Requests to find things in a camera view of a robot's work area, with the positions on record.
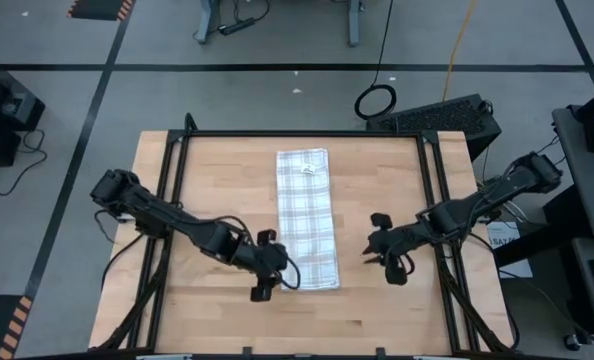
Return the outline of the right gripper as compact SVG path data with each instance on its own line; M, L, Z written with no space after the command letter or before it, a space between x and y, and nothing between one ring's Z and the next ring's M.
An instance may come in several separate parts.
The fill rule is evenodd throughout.
M408 282L408 270L401 257L409 251L429 242L431 234L424 225L413 223L393 227L391 217L383 213L370 216L375 230L368 236L368 246L363 254L379 254L365 261L366 264L379 264L385 269L388 284L403 286Z

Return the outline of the white paper sheet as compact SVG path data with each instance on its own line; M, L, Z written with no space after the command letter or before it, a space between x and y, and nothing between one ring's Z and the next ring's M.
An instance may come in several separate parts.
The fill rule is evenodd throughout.
M486 226L490 245L497 249L507 243L510 243L520 237L519 230L515 222L491 222ZM515 263L503 266L501 268L501 278L532 278L533 272L529 261L524 259Z

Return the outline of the black computer tower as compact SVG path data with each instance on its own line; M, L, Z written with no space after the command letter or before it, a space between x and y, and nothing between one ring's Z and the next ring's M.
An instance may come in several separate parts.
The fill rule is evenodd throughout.
M493 106L479 94L383 115L367 121L367 131L448 131L465 135L470 159L474 161L501 134L493 117Z

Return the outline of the large black equipment box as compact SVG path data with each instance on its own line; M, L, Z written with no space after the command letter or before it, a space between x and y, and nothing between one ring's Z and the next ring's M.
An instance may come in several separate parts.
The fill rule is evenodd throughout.
M45 104L9 72L0 69L0 126L34 131Z

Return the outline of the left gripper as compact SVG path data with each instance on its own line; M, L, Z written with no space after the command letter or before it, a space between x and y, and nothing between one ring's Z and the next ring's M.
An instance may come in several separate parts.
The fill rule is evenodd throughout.
M287 268L286 248L274 242L277 233L273 229L262 230L257 234L257 247L244 244L239 247L239 268L258 277L257 284L251 289L252 302L268 302L273 288L281 278L281 272Z

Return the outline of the black desk base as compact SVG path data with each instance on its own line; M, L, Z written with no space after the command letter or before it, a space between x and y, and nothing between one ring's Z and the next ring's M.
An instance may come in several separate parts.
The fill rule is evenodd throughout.
M571 185L550 200L543 210L547 220L545 225L494 250L498 267L560 247L573 238L593 237L576 185Z

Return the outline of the black aluminium table frame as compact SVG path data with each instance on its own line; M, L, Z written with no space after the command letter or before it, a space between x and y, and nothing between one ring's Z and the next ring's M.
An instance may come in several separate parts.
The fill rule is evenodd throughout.
M275 157L278 152L324 148L329 154L332 208L341 286L328 291L275 290L254 303L251 274L201 254L182 235L172 240L159 321L144 319L139 345L165 353L239 355L447 355L471 346L470 326L455 310L447 323L436 251L412 257L404 286L386 282L364 254L370 217L383 212L407 224L443 194L461 198L475 188L466 140L442 132L435 146L412 137L364 132L266 131L200 134L191 139L181 182L169 182L198 217L234 215L252 231L277 224ZM442 154L438 175L433 154Z

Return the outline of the grey desk leg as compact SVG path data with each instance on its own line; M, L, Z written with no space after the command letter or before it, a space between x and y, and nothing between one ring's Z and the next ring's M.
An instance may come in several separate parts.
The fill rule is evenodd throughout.
M200 22L193 38L198 44L204 45L213 32L212 26L216 23L219 14L220 0L199 0L199 3Z
M348 46L356 47L360 43L360 0L348 0Z

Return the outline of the white plaid towel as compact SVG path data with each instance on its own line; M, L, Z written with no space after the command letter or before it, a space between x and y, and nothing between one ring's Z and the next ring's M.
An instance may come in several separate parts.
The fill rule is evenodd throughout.
M293 261L282 271L283 287L339 288L328 151L279 151L276 185L279 240Z

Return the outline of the black power strip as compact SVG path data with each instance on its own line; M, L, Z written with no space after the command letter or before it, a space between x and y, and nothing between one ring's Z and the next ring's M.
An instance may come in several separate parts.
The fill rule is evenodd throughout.
M231 25L222 25L218 28L218 31L220 34L222 34L223 36L228 36L231 34L234 34L236 32L239 32L243 29L246 29L252 25L254 25L256 23L256 20L251 17L242 21L237 21L234 24Z

